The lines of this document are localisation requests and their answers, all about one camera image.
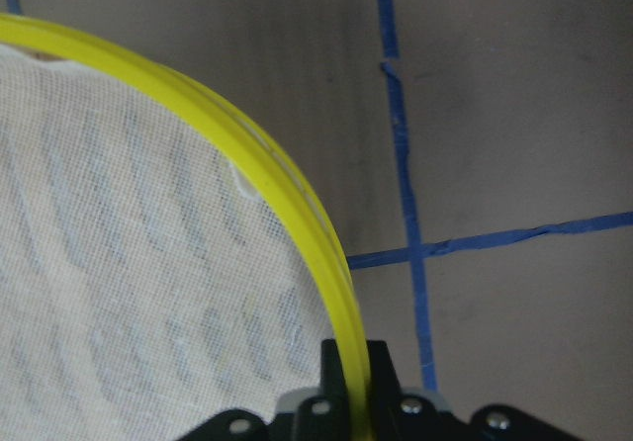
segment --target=metal screw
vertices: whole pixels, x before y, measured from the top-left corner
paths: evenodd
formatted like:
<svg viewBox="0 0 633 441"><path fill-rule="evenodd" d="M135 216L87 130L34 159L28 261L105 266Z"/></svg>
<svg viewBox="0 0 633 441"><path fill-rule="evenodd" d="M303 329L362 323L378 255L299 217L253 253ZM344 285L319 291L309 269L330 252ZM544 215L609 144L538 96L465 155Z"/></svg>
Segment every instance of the metal screw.
<svg viewBox="0 0 633 441"><path fill-rule="evenodd" d="M418 414L422 412L422 402L418 398L407 397L400 403L400 408L406 414Z"/></svg>
<svg viewBox="0 0 633 441"><path fill-rule="evenodd" d="M492 429L505 430L510 427L510 418L505 416L503 413L493 411L486 416L486 423Z"/></svg>
<svg viewBox="0 0 633 441"><path fill-rule="evenodd" d="M250 429L250 421L239 418L234 419L228 426L230 434L243 434Z"/></svg>
<svg viewBox="0 0 633 441"><path fill-rule="evenodd" d="M329 401L327 401L326 399L320 399L319 401L315 401L313 403L313 414L316 414L316 415L328 414L330 410L331 410L331 405L329 404Z"/></svg>

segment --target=white fabric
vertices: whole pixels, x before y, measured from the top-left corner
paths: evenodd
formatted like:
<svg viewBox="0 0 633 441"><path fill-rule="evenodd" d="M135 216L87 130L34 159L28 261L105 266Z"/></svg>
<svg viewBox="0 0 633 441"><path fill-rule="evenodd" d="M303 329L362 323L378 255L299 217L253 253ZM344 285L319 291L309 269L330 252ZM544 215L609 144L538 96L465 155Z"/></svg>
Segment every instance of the white fabric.
<svg viewBox="0 0 633 441"><path fill-rule="evenodd" d="M240 179L130 87L0 46L1 439L171 440L317 383L325 311Z"/></svg>

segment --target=yellow ring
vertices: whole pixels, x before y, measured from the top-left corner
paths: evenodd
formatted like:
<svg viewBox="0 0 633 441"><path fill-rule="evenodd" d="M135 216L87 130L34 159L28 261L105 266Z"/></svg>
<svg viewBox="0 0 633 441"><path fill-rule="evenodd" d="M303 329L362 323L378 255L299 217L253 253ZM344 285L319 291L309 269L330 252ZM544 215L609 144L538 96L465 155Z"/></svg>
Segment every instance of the yellow ring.
<svg viewBox="0 0 633 441"><path fill-rule="evenodd" d="M282 148L212 90L118 45L7 14L0 14L0 41L75 60L118 78L180 117L237 166L288 230L316 281L340 353L353 438L370 438L369 356L349 269L315 191Z"/></svg>

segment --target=screw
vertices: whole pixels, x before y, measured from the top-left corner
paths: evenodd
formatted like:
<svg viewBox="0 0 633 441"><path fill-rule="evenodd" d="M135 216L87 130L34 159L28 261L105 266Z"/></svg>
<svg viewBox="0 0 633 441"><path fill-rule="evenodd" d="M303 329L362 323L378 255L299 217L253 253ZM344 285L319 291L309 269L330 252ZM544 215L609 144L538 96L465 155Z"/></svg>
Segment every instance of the screw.
<svg viewBox="0 0 633 441"><path fill-rule="evenodd" d="M418 414L422 412L422 402L418 398L407 397L400 403L400 408L406 414Z"/></svg>
<svg viewBox="0 0 633 441"><path fill-rule="evenodd" d="M486 416L486 423L492 429L505 430L510 427L510 418L505 416L503 413L493 411Z"/></svg>
<svg viewBox="0 0 633 441"><path fill-rule="evenodd" d="M329 401L326 399L320 399L319 401L315 401L313 403L313 414L328 414L331 409L331 405Z"/></svg>
<svg viewBox="0 0 633 441"><path fill-rule="evenodd" d="M243 434L250 429L250 421L239 418L234 419L228 426L230 434Z"/></svg>

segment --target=gray floor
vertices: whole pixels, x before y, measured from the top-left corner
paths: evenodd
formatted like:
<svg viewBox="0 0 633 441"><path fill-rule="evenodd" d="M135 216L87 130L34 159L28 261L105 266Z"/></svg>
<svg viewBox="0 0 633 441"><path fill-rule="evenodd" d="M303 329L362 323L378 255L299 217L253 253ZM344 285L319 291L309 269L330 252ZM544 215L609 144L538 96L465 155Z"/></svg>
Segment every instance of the gray floor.
<svg viewBox="0 0 633 441"><path fill-rule="evenodd" d="M347 254L406 244L375 0L22 0L225 95L315 185ZM633 211L633 0L396 0L425 241ZM426 262L440 390L633 432L633 228ZM406 265L357 271L419 385Z"/></svg>

